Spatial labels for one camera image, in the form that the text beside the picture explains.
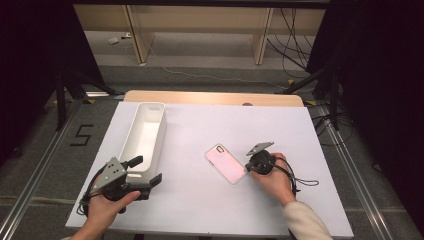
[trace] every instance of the white plastic container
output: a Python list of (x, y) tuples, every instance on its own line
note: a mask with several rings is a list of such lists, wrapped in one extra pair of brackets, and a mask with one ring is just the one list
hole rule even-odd
[(156, 176), (166, 125), (165, 104), (140, 103), (119, 156), (121, 162), (143, 156), (142, 163), (127, 169), (128, 183), (149, 183)]

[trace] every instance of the pink phone case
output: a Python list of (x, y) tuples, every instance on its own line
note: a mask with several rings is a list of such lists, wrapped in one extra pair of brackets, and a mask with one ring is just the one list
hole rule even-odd
[(215, 145), (206, 152), (205, 156), (232, 184), (235, 184), (247, 172), (222, 144)]

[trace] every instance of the white sheet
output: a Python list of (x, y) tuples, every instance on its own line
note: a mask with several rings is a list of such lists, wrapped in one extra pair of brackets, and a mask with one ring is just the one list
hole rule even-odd
[[(138, 103), (118, 105), (83, 186), (112, 156), (118, 156)], [(158, 234), (286, 236), (281, 206), (249, 175), (231, 185), (205, 159), (223, 144), (243, 165), (257, 143), (273, 141), (267, 150), (283, 152), (296, 177), (318, 180), (316, 187), (298, 184), (298, 200), (308, 203), (332, 236), (353, 236), (306, 108), (167, 104), (167, 132), (158, 173), (163, 181), (147, 201), (137, 201), (118, 215), (111, 229)], [(67, 227), (81, 227), (84, 216), (74, 206)]]

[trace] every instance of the sleeve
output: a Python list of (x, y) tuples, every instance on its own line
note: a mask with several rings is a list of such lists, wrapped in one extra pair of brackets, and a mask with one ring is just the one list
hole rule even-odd
[(297, 240), (332, 239), (325, 224), (305, 203), (296, 201), (287, 204), (283, 208), (283, 215)]

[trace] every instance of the gray floor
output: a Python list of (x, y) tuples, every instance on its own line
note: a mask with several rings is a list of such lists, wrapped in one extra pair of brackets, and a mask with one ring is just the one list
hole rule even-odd
[[(255, 65), (249, 36), (158, 34), (147, 63), (139, 66), (130, 40), (120, 40), (120, 43), (115, 45), (107, 43), (108, 39), (120, 38), (124, 34), (87, 32), (87, 38), (105, 81), (118, 90), (207, 90), (272, 94), (288, 87), (287, 79), (295, 81), (301, 79), (290, 77), (283, 72), (282, 58), (269, 46), (263, 64)], [(278, 45), (274, 36), (270, 36), (270, 39)], [(279, 36), (279, 39), (284, 42), (287, 36)], [(308, 40), (312, 42), (313, 37), (308, 37)], [(299, 41), (302, 41), (301, 48), (304, 51), (310, 50), (309, 44), (303, 39), (299, 38)], [(299, 60), (299, 56), (294, 52), (291, 52), (290, 56)], [(284, 61), (284, 67), (292, 75), (307, 76), (306, 73), (299, 71), (298, 66), (289, 61)], [(310, 89), (312, 86), (305, 87), (299, 92), (299, 95), (304, 100), (312, 100)], [(66, 133), (69, 137), (64, 138), (61, 142), (44, 180), (12, 239), (60, 239), (72, 235), (74, 230), (64, 228), (67, 216), (77, 200), (76, 196), (90, 169), (117, 103), (118, 101), (114, 100), (97, 100), (94, 104), (83, 104), (79, 107)], [(23, 149), (23, 155), (19, 158), (11, 157), (0, 169), (1, 220), (10, 211), (16, 197), (21, 193), (33, 169), (36, 168), (37, 160), (43, 157), (49, 140), (55, 133), (54, 97), (45, 108), (46, 113), (40, 114), (33, 130), (20, 146)], [(309, 107), (309, 111), (312, 118), (321, 115), (318, 107)], [(339, 111), (348, 112), (342, 106)], [(350, 136), (346, 141), (347, 148), (378, 209), (384, 216), (388, 228), (394, 236), (393, 239), (422, 239), (387, 179), (382, 173), (371, 167), (372, 155), (360, 133), (354, 126), (352, 127), (351, 120), (343, 117), (340, 121), (343, 123), (340, 125), (340, 133), (344, 139)], [(81, 124), (93, 125), (85, 132), (85, 134), (91, 134), (92, 137), (86, 147), (72, 147), (70, 145), (78, 141), (74, 135)], [(327, 131), (323, 131), (319, 139), (322, 144), (332, 144)], [(337, 148), (324, 145), (322, 147), (352, 225), (354, 239), (378, 239), (357, 192), (347, 177)], [(120, 233), (106, 235), (106, 239), (132, 239), (132, 237), (131, 234)], [(146, 239), (191, 240), (196, 238), (147, 235)]]

